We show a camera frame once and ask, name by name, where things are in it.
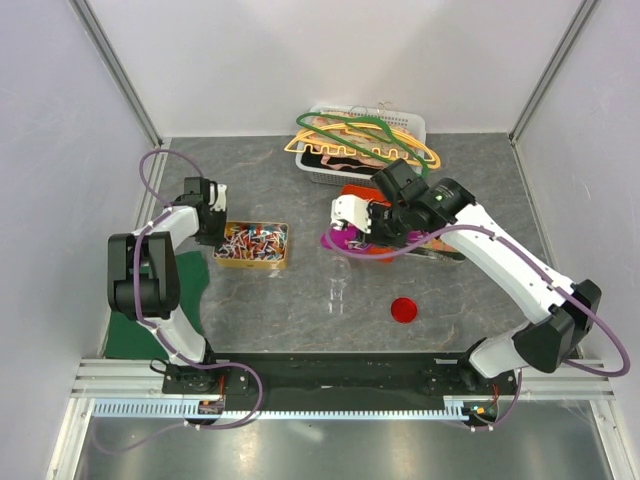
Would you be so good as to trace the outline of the gold tin of candies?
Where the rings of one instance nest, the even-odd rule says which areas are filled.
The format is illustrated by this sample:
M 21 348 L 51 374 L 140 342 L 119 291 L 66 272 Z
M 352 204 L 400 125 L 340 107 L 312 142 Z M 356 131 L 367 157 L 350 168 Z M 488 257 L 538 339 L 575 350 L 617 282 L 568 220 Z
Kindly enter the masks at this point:
M 288 264 L 290 229 L 279 222 L 228 222 L 214 249 L 220 267 L 282 270 Z

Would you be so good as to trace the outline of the orange tray of lollipops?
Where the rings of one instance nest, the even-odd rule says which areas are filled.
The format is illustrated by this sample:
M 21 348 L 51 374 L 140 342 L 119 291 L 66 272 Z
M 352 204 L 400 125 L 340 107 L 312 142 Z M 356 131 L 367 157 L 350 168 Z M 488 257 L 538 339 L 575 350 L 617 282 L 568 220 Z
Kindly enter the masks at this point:
M 353 194 L 362 199 L 373 201 L 374 203 L 380 203 L 387 207 L 390 205 L 385 197 L 375 188 L 362 187 L 358 185 L 345 185 L 340 192 L 341 195 Z

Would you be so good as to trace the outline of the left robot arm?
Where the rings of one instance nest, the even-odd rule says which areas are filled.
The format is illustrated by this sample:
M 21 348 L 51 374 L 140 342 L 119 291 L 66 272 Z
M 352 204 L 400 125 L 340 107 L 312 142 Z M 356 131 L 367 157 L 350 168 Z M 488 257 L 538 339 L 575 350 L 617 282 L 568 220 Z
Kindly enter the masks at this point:
M 183 194 L 146 226 L 108 239 L 109 306 L 144 327 L 165 351 L 165 393 L 210 394 L 220 385 L 212 347 L 180 306 L 175 250 L 188 238 L 222 245 L 227 190 L 225 184 L 188 177 Z

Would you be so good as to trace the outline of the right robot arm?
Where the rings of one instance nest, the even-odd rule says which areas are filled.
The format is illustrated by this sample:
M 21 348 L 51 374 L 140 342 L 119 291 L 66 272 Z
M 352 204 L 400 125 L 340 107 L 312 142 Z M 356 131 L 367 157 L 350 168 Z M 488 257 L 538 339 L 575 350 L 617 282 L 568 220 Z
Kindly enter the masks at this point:
M 403 247 L 413 233 L 435 233 L 500 286 L 526 318 L 510 331 L 480 339 L 459 359 L 457 377 L 465 391 L 481 393 L 517 368 L 552 373 L 573 355 L 592 329 L 588 314 L 601 299 L 594 282 L 576 283 L 523 250 L 451 178 L 429 185 L 397 160 L 372 180 L 388 204 L 369 207 L 367 242 Z

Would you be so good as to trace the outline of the purple plastic scoop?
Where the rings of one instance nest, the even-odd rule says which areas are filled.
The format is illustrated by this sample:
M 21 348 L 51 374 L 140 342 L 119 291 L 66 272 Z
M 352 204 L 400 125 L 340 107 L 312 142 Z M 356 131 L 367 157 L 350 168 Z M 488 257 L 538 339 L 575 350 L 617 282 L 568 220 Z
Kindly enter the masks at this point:
M 381 258 L 381 256 L 387 255 L 390 252 L 394 251 L 395 249 L 392 247 L 377 247 L 377 246 L 373 246 L 371 244 L 366 244 L 363 243 L 359 240 L 359 235 L 362 233 L 359 230 L 357 230 L 357 228 L 355 228 L 353 225 L 348 226 L 347 228 L 345 228 L 344 230 L 337 230 L 337 229 L 333 229 L 333 228 L 329 228 L 328 233 L 330 234 L 330 238 L 333 241 L 333 243 L 337 246 L 338 250 L 342 250 L 342 251 L 353 251 L 358 255 L 365 255 L 367 257 L 372 257 L 374 260 L 382 262 L 382 263 L 389 263 L 391 262 L 394 257 L 385 257 L 385 258 Z M 412 232 L 409 235 L 409 243 L 413 244 L 416 243 L 418 239 L 422 239 L 424 240 L 424 237 L 419 235 L 421 232 Z M 327 240 L 325 234 L 323 234 L 321 236 L 321 245 L 323 246 L 323 248 L 325 249 L 333 249 L 333 247 L 331 247 L 329 241 Z M 430 244 L 433 243 L 432 240 L 428 240 L 426 242 L 423 242 L 419 245 L 419 247 L 416 247 L 416 249 L 426 249 L 427 247 L 430 246 Z

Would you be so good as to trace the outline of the gold tin of gummies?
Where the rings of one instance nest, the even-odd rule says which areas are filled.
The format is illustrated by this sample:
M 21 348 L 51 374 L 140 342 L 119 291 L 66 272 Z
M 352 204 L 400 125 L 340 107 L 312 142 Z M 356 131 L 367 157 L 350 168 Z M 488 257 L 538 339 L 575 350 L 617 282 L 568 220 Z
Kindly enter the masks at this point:
M 421 243 L 414 250 L 408 252 L 408 255 L 445 262 L 463 262 L 466 260 L 464 254 L 446 244 L 440 238 L 432 238 L 427 242 Z

